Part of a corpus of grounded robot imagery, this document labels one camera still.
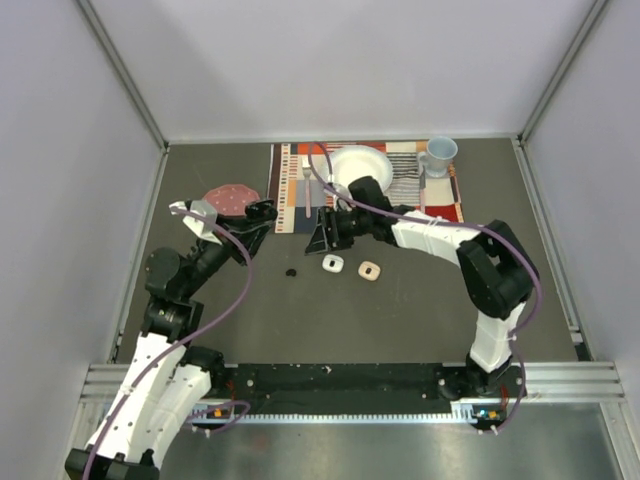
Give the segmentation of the white earbud charging case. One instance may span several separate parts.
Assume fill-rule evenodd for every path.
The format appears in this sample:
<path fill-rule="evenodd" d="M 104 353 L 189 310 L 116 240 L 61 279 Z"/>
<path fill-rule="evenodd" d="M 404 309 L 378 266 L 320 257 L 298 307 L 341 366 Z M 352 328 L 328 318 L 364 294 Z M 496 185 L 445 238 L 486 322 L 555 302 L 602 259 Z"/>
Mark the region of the white earbud charging case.
<path fill-rule="evenodd" d="M 343 270 L 344 260 L 338 255 L 327 254 L 324 256 L 321 266 L 325 271 L 337 274 Z"/>

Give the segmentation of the pink beige earbud charging case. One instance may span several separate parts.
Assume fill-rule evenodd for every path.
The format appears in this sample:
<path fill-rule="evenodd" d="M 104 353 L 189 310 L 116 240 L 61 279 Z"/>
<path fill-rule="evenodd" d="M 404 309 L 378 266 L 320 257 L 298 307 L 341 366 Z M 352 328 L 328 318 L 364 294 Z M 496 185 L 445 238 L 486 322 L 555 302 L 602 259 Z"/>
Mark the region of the pink beige earbud charging case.
<path fill-rule="evenodd" d="M 381 267 L 371 261 L 363 261 L 358 267 L 358 275 L 367 281 L 376 281 L 380 274 Z"/>

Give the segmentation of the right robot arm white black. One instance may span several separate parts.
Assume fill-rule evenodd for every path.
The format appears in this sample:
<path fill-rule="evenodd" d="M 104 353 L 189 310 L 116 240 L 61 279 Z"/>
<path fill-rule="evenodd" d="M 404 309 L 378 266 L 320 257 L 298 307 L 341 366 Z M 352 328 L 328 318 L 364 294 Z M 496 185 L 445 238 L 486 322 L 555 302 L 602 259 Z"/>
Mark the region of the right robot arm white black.
<path fill-rule="evenodd" d="M 408 206 L 394 207 L 371 176 L 353 181 L 348 191 L 347 207 L 318 210 L 306 254 L 346 250 L 356 238 L 370 235 L 458 267 L 478 310 L 475 337 L 463 373 L 442 375 L 438 389 L 451 400 L 494 393 L 511 365 L 518 320 L 540 284 L 537 269 L 509 225 L 499 220 L 486 226 L 449 222 Z"/>

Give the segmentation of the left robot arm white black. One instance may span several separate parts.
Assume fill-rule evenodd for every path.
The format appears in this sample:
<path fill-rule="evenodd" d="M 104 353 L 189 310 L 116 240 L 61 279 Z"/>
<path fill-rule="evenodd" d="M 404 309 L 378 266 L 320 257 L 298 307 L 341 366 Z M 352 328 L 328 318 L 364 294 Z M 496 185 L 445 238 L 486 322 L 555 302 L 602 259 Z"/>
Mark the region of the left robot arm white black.
<path fill-rule="evenodd" d="M 226 387 L 223 355 L 193 345 L 205 332 L 195 293 L 230 259 L 249 266 L 277 217 L 268 202 L 243 216 L 174 207 L 197 232 L 187 255 L 155 249 L 145 261 L 149 300 L 134 355 L 105 418 L 82 448 L 72 449 L 72 479 L 156 479 L 175 437 L 204 396 Z"/>

